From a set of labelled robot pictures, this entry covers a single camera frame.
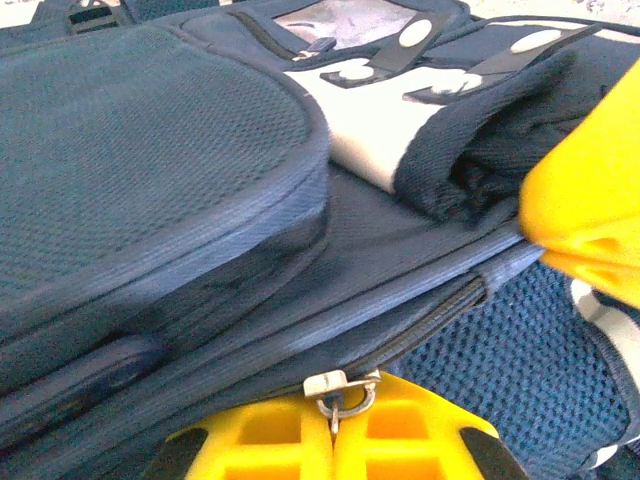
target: blue mesh fabric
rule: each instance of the blue mesh fabric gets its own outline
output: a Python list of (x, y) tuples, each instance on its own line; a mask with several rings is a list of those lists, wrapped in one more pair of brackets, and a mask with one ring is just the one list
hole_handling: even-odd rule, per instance
[(534, 480), (564, 479), (628, 415), (565, 277), (535, 264), (396, 372), (490, 421)]
[(230, 201), (308, 139), (280, 85), (160, 30), (62, 47), (1, 59), (0, 299)]
[(67, 36), (69, 28), (67, 22), (62, 19), (0, 28), (0, 50)]
[(177, 12), (218, 6), (218, 0), (126, 0), (131, 16), (138, 22)]

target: zipper pull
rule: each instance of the zipper pull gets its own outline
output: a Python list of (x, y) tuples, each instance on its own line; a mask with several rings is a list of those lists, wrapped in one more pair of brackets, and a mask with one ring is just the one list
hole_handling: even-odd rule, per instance
[[(347, 380), (347, 375), (342, 370), (334, 370), (307, 378), (302, 388), (304, 396), (315, 399), (320, 413), (329, 419), (331, 439), (335, 442), (340, 429), (340, 420), (355, 417), (369, 410), (376, 400), (376, 385), (381, 381), (382, 376), (377, 368), (351, 382)], [(355, 387), (364, 389), (364, 400), (348, 410), (341, 409), (336, 394), (342, 394), (345, 390)], [(327, 397), (332, 397), (331, 406), (327, 406)]]
[(306, 60), (307, 58), (315, 57), (320, 53), (325, 53), (333, 50), (337, 43), (338, 41), (333, 37), (321, 37), (304, 50), (300, 50), (298, 52), (298, 55), (292, 58), (292, 60), (294, 62), (298, 62), (300, 60)]

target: dark blue fabric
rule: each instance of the dark blue fabric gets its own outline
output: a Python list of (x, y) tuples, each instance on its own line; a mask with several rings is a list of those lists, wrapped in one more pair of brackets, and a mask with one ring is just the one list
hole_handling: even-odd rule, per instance
[(573, 60), (573, 55), (560, 52), (438, 111), (418, 130), (398, 165), (394, 179), (398, 195), (440, 220), (459, 216), (467, 190), (450, 181), (456, 160), (494, 115), (524, 97), (540, 96), (552, 89)]
[[(593, 295), (596, 300), (602, 304), (600, 311), (596, 313), (596, 315), (606, 315), (605, 312), (607, 311), (613, 311), (614, 313), (622, 312), (622, 314), (626, 316), (628, 320), (633, 322), (636, 327), (640, 327), (639, 310), (601, 292), (594, 291)], [(614, 345), (616, 339), (610, 338), (613, 333), (611, 331), (604, 332), (601, 330), (595, 324), (597, 323), (596, 320), (597, 319), (590, 319), (593, 323), (588, 325), (587, 333), (600, 348), (603, 358), (613, 372), (618, 388), (620, 388), (624, 401), (627, 405), (627, 409), (629, 410), (629, 426), (622, 438), (618, 441), (619, 445), (624, 445), (634, 439), (637, 439), (638, 435), (640, 435), (640, 392), (638, 391), (636, 381), (629, 370), (631, 365), (628, 365), (628, 362), (631, 359), (623, 358), (621, 356), (618, 348)]]
[(177, 12), (214, 7), (218, 0), (126, 0), (131, 16), (138, 22), (164, 17)]
[(630, 443), (629, 448), (633, 453), (635, 453), (638, 457), (640, 457), (640, 440)]
[(76, 3), (76, 0), (44, 0), (39, 2), (31, 18), (31, 23), (64, 19), (69, 15), (69, 8), (74, 3)]
[(285, 77), (147, 26), (0, 70), (2, 393), (324, 209), (326, 125)]
[(68, 23), (60, 19), (2, 28), (0, 29), (0, 50), (67, 37), (69, 34)]
[(640, 458), (631, 449), (622, 448), (594, 473), (596, 480), (638, 480)]
[(629, 417), (563, 275), (540, 264), (394, 372), (490, 421), (534, 480), (559, 480), (615, 443)]

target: white snap button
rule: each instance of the white snap button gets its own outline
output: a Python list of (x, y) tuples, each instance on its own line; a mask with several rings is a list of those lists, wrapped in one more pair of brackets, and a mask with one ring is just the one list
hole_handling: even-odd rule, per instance
[(521, 38), (511, 45), (511, 53), (523, 53), (554, 42), (562, 36), (560, 30), (543, 30)]
[(429, 20), (418, 20), (416, 23), (409, 25), (401, 34), (398, 42), (405, 48), (413, 47), (427, 38), (431, 33), (433, 25)]
[(340, 72), (340, 76), (346, 80), (364, 80), (373, 76), (373, 68), (366, 65), (347, 67)]

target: backpack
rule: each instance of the backpack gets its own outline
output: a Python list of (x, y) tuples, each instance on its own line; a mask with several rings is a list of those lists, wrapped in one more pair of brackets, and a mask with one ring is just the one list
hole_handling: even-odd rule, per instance
[(218, 5), (217, 0), (40, 1), (28, 24), (0, 29), (0, 49), (134, 25), (214, 5)]
[(205, 416), (391, 365), (539, 257), (519, 186), (638, 32), (340, 3), (0, 52), (4, 477), (136, 475)]

